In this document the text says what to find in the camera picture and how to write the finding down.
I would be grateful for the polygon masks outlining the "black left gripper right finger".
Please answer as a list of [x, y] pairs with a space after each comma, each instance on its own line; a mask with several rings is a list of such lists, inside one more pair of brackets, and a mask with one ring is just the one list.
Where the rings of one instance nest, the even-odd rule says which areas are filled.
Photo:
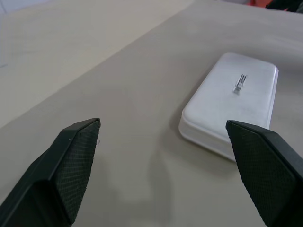
[[241, 180], [268, 227], [303, 225], [303, 159], [276, 132], [226, 123]]

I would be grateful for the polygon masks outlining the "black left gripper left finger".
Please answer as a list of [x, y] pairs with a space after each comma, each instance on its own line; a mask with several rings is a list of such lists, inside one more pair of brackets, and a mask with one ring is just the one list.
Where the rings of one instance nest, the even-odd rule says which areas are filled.
[[2, 227], [70, 227], [91, 174], [101, 122], [63, 129], [25, 171], [0, 206]]

